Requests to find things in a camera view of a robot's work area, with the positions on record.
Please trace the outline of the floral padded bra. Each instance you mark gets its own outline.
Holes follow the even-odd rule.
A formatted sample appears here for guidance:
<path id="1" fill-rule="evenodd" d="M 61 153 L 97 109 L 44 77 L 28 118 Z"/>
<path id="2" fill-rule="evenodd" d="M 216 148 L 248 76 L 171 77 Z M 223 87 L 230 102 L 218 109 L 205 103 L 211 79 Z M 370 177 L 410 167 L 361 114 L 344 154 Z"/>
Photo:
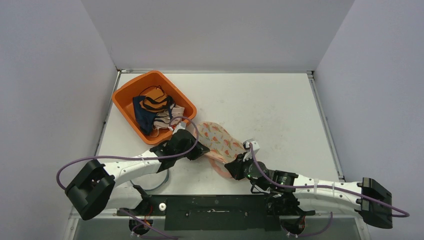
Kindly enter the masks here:
<path id="1" fill-rule="evenodd" d="M 196 125 L 198 131 L 192 133 L 198 141 L 209 149 L 205 154 L 212 169 L 221 177 L 231 179 L 232 176 L 224 167 L 234 161 L 238 155 L 243 154 L 243 143 L 232 137 L 229 132 L 215 122 L 202 121 Z"/>

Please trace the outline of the navy blue bra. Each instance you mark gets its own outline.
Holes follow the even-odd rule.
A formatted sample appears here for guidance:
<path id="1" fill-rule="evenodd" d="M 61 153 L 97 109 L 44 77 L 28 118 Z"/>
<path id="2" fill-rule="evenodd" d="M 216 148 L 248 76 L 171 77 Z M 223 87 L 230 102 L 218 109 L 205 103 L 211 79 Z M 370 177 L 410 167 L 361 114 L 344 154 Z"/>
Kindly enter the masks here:
<path id="1" fill-rule="evenodd" d="M 138 124 L 139 129 L 144 135 L 150 135 L 153 131 L 154 120 L 156 117 L 155 112 L 150 112 L 142 108 L 142 101 L 145 96 L 135 96 L 132 98 L 135 121 Z"/>

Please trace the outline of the white mesh laundry bag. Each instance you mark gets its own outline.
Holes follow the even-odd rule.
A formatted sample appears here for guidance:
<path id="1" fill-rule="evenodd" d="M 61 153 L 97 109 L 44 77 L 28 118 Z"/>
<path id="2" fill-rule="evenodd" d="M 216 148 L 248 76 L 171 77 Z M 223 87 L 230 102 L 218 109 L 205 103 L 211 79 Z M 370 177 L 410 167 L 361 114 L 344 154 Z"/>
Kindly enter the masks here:
<path id="1" fill-rule="evenodd" d="M 161 171 L 159 173 L 152 173 L 137 177 L 130 180 L 127 185 L 133 187 L 134 185 L 142 187 L 146 192 L 159 190 L 170 179 L 170 170 Z"/>

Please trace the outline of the orange plastic tub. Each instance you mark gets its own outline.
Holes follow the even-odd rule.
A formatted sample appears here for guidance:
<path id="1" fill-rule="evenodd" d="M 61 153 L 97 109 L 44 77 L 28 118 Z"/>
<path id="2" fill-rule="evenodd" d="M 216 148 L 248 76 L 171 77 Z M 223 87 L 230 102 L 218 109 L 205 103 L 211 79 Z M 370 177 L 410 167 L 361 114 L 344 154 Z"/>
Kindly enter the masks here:
<path id="1" fill-rule="evenodd" d="M 127 122 L 148 145 L 168 140 L 172 130 L 168 128 L 170 118 L 174 127 L 184 116 L 192 120 L 195 105 L 161 72 L 152 70 L 140 75 L 112 95 L 112 101 Z"/>

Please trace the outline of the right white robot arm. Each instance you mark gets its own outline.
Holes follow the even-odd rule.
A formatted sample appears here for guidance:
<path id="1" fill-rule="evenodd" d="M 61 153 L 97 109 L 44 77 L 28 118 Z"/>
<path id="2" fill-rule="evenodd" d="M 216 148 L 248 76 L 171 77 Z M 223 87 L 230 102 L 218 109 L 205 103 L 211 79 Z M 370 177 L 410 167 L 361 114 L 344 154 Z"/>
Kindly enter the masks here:
<path id="1" fill-rule="evenodd" d="M 360 217 L 373 227 L 391 229 L 392 194 L 373 178 L 359 182 L 334 182 L 310 178 L 293 172 L 267 169 L 264 163 L 244 160 L 244 154 L 224 167 L 235 180 L 248 179 L 261 190 L 280 198 L 275 212 L 303 215 L 332 212 Z"/>

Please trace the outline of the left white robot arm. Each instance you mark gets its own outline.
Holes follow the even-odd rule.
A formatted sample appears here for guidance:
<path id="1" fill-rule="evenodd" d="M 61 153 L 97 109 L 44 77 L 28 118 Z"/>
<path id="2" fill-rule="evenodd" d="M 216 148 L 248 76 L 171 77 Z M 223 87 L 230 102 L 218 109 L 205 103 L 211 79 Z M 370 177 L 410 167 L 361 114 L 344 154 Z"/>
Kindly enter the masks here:
<path id="1" fill-rule="evenodd" d="M 149 201 L 139 186 L 122 185 L 141 176 L 170 169 L 176 161 L 196 160 L 210 149 L 200 143 L 188 130 L 180 129 L 169 140 L 150 148 L 136 157 L 114 156 L 114 162 L 99 162 L 100 156 L 87 161 L 64 193 L 83 220 L 90 220 L 103 210 L 125 208 L 136 215 L 149 210 Z"/>

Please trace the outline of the beige bra in tub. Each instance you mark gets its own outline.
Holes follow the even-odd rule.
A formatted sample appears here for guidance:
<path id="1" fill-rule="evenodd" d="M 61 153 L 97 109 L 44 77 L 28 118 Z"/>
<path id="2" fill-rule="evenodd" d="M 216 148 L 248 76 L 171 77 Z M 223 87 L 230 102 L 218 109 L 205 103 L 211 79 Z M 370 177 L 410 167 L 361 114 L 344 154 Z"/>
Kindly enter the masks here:
<path id="1" fill-rule="evenodd" d="M 170 126 L 177 125 L 184 115 L 185 108 L 172 103 L 168 109 L 159 112 L 153 119 L 153 129 L 168 129 Z"/>

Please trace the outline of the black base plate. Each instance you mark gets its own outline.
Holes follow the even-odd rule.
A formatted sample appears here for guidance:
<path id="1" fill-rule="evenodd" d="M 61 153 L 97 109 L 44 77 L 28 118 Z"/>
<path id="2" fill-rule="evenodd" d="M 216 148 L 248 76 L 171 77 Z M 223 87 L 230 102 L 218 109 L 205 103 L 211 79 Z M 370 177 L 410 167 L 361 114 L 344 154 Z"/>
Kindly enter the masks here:
<path id="1" fill-rule="evenodd" d="M 289 224 L 315 215 L 302 210 L 292 197 L 251 195 L 152 195 L 133 209 L 134 216 L 164 217 L 166 231 L 209 231 L 263 229 L 279 231 L 281 217 L 292 216 Z"/>

